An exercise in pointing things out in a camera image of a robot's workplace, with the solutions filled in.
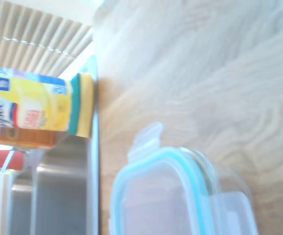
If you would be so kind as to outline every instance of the glass food storage container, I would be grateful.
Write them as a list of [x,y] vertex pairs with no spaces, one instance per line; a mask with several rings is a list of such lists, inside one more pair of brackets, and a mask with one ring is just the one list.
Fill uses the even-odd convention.
[[228,167],[195,150],[160,148],[161,123],[141,131],[118,173],[111,235],[257,235],[251,193]]

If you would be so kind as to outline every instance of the container lid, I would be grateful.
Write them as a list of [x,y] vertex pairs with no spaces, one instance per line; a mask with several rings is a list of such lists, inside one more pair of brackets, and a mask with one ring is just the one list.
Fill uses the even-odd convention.
[[179,148],[159,148],[155,123],[140,132],[112,191],[112,235],[215,235],[211,203],[197,162]]

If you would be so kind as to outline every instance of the wood grain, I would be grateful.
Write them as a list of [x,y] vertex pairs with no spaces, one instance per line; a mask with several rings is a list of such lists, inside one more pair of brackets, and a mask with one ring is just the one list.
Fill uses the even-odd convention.
[[102,234],[138,130],[246,179],[261,235],[283,235],[283,0],[106,0],[95,19]]

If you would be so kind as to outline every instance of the stainless steel sink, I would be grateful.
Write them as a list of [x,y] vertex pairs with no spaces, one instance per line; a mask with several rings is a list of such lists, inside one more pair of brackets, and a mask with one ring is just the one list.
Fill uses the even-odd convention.
[[86,234],[88,158],[87,139],[77,136],[44,154],[34,175],[31,235]]
[[0,235],[98,235],[97,71],[90,139],[63,134],[48,151],[31,150],[21,172],[0,172]]

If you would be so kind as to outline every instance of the sink basin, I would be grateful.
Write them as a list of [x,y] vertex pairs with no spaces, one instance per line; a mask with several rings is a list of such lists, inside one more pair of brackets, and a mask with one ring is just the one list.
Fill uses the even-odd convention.
[[94,235],[92,149],[68,135],[49,151],[32,150],[25,171],[0,172],[0,235]]
[[42,157],[34,176],[31,235],[86,234],[87,141],[69,136]]

